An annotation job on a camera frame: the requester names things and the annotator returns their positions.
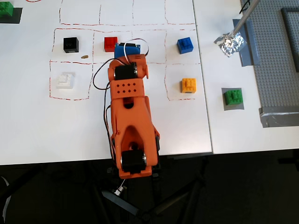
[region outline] gray mat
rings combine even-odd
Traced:
[[[260,65],[254,69],[262,107],[299,106],[299,73],[280,11],[284,7],[299,7],[299,1],[262,0],[250,16],[260,56]],[[299,40],[299,16],[290,17]]]

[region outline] robotic arm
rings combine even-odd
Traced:
[[[108,69],[111,142],[121,179],[150,176],[158,163],[160,134],[152,124],[149,98],[144,95],[145,76],[149,76],[145,55],[129,55],[125,65],[113,60]]]

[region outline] orange lego brick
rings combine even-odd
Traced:
[[[182,93],[195,93],[196,92],[196,79],[183,78],[182,80]]]

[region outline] metal rod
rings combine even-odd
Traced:
[[[186,206],[184,206],[185,207],[184,214],[179,219],[178,223],[180,223],[180,224],[193,223],[201,187],[202,187],[202,184],[200,183],[200,181],[199,180],[196,181],[192,190],[190,191],[188,204]]]
[[[14,192],[16,192],[20,187],[22,187],[24,184],[26,184],[28,181],[31,180],[36,174],[39,173],[41,170],[40,165],[36,165],[28,172],[24,173],[22,176],[20,176],[17,180],[9,184],[4,191],[0,193],[0,200],[6,200],[8,197],[10,197]]]
[[[90,191],[99,223],[114,224],[114,219],[105,205],[104,197],[95,184],[91,186]]]
[[[252,2],[250,4],[250,6],[248,7],[248,9],[245,11],[245,13],[243,14],[242,18],[240,19],[240,21],[238,22],[238,24],[234,28],[232,36],[235,36],[239,32],[239,30],[244,25],[244,23],[246,22],[246,20],[248,19],[248,17],[250,16],[250,14],[253,12],[253,10],[256,8],[256,6],[258,5],[259,2],[260,2],[260,0],[254,0],[254,2]]]
[[[186,197],[189,194],[190,189],[193,187],[195,181],[192,181],[191,183],[187,184],[180,190],[178,190],[176,193],[171,195],[170,197],[166,198],[164,201],[162,201],[158,206],[153,208],[150,213],[154,213],[155,215],[159,215],[161,212],[163,212],[165,209],[172,206],[177,201],[181,200],[182,198]]]

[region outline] electrical wire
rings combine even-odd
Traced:
[[[127,45],[127,43],[130,42],[130,41],[137,41],[137,40],[141,40],[141,41],[144,41],[144,42],[146,43],[146,45],[148,46],[148,51],[146,52],[145,56],[147,56],[147,55],[149,54],[150,47],[149,47],[149,44],[146,42],[146,40],[144,40],[144,39],[142,39],[142,38],[131,39],[131,40],[125,42],[125,44],[123,45],[123,52],[124,52],[124,54],[125,54],[125,58],[126,58],[126,60],[127,60],[127,62],[128,62],[129,64],[130,64],[130,61],[129,61],[128,56],[127,56],[127,53],[126,53],[126,45]]]
[[[247,5],[247,3],[250,5],[250,0],[247,0],[247,1],[244,3],[244,5],[243,5],[243,7],[241,8],[239,14],[241,14],[242,12],[244,12],[244,11],[246,11],[246,10],[248,9],[248,7],[245,8],[245,6]]]
[[[116,154],[115,154],[115,147],[114,145],[112,144],[111,142],[111,136],[110,136],[110,133],[109,133],[109,127],[108,127],[108,123],[107,123],[107,111],[106,111],[106,95],[107,95],[107,90],[108,90],[108,86],[110,85],[110,82],[107,84],[106,88],[105,88],[105,96],[104,96],[104,113],[103,113],[103,116],[104,116],[104,123],[105,123],[105,127],[106,127],[106,130],[107,130],[107,136],[108,136],[108,141],[109,141],[109,147],[110,147],[110,154],[111,154],[111,157],[112,157],[112,160],[114,163],[115,162],[115,158],[116,158]]]
[[[96,72],[96,73],[94,74],[94,76],[93,76],[93,86],[94,86],[96,89],[98,89],[98,90],[106,90],[106,89],[97,87],[97,86],[95,85],[95,83],[94,83],[94,79],[95,79],[96,75],[98,74],[98,72],[101,70],[101,68],[103,68],[104,65],[107,64],[108,62],[110,62],[111,60],[119,61],[120,63],[122,63],[122,65],[125,65],[125,63],[122,62],[122,61],[121,61],[120,59],[118,59],[118,58],[110,58],[110,59],[107,60],[104,64],[102,64],[102,66],[97,70],[97,72]]]

